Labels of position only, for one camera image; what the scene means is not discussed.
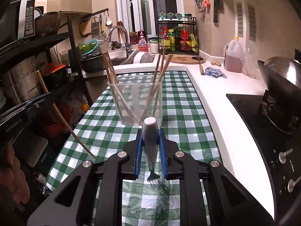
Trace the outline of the person's left hand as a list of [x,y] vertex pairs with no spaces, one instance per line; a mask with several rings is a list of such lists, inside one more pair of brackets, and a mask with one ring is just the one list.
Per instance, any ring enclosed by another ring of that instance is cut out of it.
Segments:
[[15,156],[10,143],[5,148],[5,161],[9,164],[9,167],[1,168],[1,185],[8,188],[17,204],[21,202],[27,204],[30,198],[30,190],[24,172],[20,169],[20,162]]

